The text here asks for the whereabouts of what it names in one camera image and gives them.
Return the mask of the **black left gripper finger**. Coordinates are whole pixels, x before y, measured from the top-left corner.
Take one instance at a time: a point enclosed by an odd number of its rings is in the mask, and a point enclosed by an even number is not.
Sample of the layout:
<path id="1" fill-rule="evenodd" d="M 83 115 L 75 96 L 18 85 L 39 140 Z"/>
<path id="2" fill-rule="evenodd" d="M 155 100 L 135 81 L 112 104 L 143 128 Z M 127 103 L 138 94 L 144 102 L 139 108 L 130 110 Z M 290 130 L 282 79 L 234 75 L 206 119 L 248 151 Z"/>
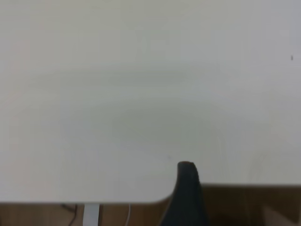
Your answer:
<path id="1" fill-rule="evenodd" d="M 177 181 L 162 225 L 209 225 L 198 171 L 192 162 L 182 161 L 177 164 Z"/>

